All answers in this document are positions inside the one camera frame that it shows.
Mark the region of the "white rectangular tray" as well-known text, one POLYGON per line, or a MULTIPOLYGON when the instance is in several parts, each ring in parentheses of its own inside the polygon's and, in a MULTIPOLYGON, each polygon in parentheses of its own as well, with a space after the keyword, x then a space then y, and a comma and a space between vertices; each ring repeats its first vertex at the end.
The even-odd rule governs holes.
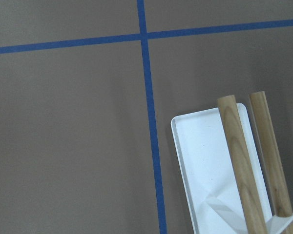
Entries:
POLYGON ((171 121, 196 234, 245 234, 243 208, 218 108, 171 121))

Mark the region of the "wooden rod near tray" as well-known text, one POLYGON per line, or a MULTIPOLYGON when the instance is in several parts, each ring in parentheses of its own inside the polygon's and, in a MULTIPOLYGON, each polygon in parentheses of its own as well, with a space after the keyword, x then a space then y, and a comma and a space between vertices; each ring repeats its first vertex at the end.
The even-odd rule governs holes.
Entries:
POLYGON ((248 233, 268 232, 234 95, 217 100, 248 233))

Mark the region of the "wooden rod far side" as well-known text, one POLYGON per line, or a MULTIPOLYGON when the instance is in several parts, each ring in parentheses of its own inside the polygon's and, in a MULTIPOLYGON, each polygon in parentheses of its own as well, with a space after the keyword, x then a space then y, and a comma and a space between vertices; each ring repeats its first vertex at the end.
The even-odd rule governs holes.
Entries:
POLYGON ((273 214, 289 217, 293 209, 265 92, 250 94, 250 101, 273 214))

